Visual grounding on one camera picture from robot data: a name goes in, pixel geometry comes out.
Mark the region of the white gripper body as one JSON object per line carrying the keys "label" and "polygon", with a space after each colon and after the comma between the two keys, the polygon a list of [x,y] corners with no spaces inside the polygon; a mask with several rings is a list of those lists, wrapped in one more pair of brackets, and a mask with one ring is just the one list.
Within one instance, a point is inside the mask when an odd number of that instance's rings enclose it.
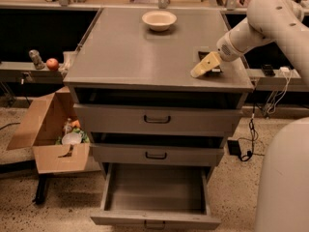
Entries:
{"label": "white gripper body", "polygon": [[227,32],[216,44],[221,59],[232,62],[242,55],[241,39],[232,32]]}

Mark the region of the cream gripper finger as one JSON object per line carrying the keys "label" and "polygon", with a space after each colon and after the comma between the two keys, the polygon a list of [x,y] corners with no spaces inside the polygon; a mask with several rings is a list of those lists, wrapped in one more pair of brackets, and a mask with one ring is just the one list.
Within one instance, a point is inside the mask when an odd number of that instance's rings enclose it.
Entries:
{"label": "cream gripper finger", "polygon": [[222,59],[218,52],[212,51],[207,54],[191,71],[190,75],[194,78],[202,76],[206,72],[218,67]]}

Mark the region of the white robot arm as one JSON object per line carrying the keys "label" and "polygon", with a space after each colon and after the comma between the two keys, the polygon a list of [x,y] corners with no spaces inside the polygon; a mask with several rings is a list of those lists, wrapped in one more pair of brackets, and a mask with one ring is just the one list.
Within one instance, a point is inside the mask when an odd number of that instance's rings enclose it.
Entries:
{"label": "white robot arm", "polygon": [[[227,32],[190,72],[197,78],[251,49],[276,43],[293,69],[309,84],[309,28],[302,7],[292,0],[251,0],[246,19]],[[254,232],[309,232],[309,118],[295,120],[269,144],[261,168]]]}

